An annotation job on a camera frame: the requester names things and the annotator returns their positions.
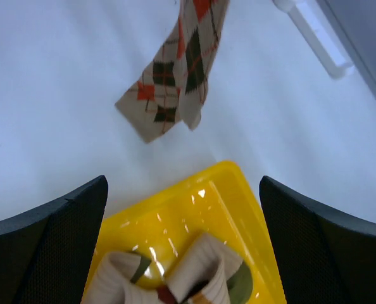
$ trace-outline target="cloth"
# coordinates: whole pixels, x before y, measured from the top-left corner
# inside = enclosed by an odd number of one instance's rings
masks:
[[[196,239],[156,290],[134,284],[150,263],[135,253],[106,254],[82,304],[244,304],[253,291],[248,265],[209,234]]]
[[[191,130],[197,127],[228,5],[229,0],[181,0],[172,33],[116,103],[146,142],[181,120]]]

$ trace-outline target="white handle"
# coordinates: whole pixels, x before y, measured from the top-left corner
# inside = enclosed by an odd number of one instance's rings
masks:
[[[304,0],[274,0],[274,3],[290,16],[332,78],[339,79],[354,71],[353,63],[341,54]]]

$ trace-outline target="yellow plastic tray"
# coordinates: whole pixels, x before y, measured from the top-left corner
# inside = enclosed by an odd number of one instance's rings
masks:
[[[137,250],[152,266],[138,285],[161,284],[202,231],[242,255],[255,303],[286,303],[265,219],[239,167],[223,161],[103,221],[87,287],[107,251]]]

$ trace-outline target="white table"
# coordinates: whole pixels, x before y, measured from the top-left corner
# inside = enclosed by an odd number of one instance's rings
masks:
[[[376,222],[376,100],[329,78],[271,0],[232,1],[199,127],[144,144],[114,103],[173,27],[174,0],[0,1],[0,220],[97,175],[117,212],[235,161]]]

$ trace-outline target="yellow bin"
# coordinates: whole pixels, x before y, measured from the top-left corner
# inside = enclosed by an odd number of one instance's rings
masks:
[[[91,277],[107,251],[138,251],[154,263],[138,285],[159,286],[202,231],[235,249],[253,274],[250,304],[286,303],[263,212],[240,168],[223,161],[103,221]]]

